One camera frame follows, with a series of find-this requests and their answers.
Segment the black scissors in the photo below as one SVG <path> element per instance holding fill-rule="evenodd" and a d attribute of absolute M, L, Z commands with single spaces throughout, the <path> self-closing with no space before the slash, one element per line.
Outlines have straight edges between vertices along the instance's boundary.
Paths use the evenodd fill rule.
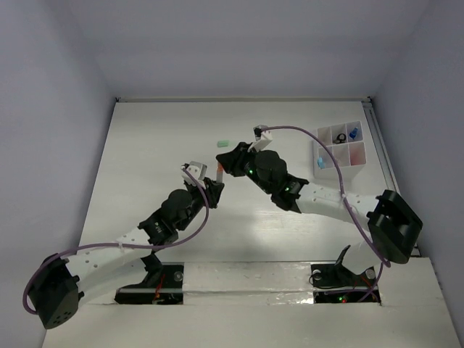
<path fill-rule="evenodd" d="M 340 133 L 336 136 L 334 143 L 335 144 L 343 144 L 347 141 L 347 136 L 345 133 Z"/>

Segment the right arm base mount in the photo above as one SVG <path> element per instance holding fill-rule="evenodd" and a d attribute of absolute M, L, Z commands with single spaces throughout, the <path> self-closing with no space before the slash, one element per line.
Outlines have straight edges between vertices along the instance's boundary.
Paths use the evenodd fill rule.
<path fill-rule="evenodd" d="M 346 303 L 381 303 L 378 291 L 378 277 L 374 267 L 355 275 L 347 270 L 342 261 L 347 253 L 345 247 L 337 260 L 332 263 L 316 263 L 311 265 L 308 279 L 314 288 L 315 304 Z"/>

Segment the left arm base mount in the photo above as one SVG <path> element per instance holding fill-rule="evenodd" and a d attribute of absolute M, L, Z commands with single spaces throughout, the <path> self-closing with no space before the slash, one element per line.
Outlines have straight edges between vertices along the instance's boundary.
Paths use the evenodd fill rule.
<path fill-rule="evenodd" d="M 114 301 L 119 305 L 182 305 L 184 264 L 163 264 L 155 254 L 142 261 L 146 271 L 144 279 L 119 288 Z"/>

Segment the green eraser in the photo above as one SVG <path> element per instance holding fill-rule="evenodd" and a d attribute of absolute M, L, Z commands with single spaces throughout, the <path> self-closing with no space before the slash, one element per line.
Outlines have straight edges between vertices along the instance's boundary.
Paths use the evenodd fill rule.
<path fill-rule="evenodd" d="M 229 147 L 230 141 L 228 140 L 222 140 L 217 142 L 217 148 L 226 148 Z"/>

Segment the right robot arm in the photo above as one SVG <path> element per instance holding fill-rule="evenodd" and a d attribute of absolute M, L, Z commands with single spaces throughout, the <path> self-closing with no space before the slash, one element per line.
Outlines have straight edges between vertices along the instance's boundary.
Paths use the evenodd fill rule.
<path fill-rule="evenodd" d="M 227 174 L 249 178 L 284 211 L 322 215 L 360 229 L 362 241 L 345 247 L 333 267 L 339 283 L 350 284 L 381 263 L 408 263 L 423 222 L 396 191 L 363 196 L 309 182 L 289 174 L 277 152 L 257 152 L 246 143 L 216 159 Z"/>

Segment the blue cap glue pen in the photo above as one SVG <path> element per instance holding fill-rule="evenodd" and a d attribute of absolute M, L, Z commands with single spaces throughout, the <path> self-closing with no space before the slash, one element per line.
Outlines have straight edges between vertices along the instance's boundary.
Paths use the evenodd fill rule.
<path fill-rule="evenodd" d="M 354 141 L 357 138 L 357 134 L 359 132 L 358 127 L 354 127 L 350 132 L 349 132 L 349 137 Z"/>

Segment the orange cap grey marker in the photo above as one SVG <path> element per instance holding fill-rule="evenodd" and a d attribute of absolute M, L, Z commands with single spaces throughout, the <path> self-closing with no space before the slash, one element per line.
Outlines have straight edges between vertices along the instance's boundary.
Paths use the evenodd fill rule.
<path fill-rule="evenodd" d="M 217 164 L 216 182 L 217 183 L 223 182 L 223 167 L 220 163 Z"/>

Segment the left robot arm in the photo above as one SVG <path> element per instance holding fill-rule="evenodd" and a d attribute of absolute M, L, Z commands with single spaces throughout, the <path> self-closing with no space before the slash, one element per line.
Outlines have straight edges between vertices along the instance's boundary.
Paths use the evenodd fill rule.
<path fill-rule="evenodd" d="M 155 285 L 162 273 L 156 256 L 192 240 L 198 231 L 179 239 L 201 210 L 217 208 L 224 183 L 205 178 L 172 191 L 160 208 L 132 231 L 113 242 L 78 246 L 48 256 L 31 276 L 22 294 L 26 312 L 46 330 L 56 328 L 87 303 L 135 278 Z"/>

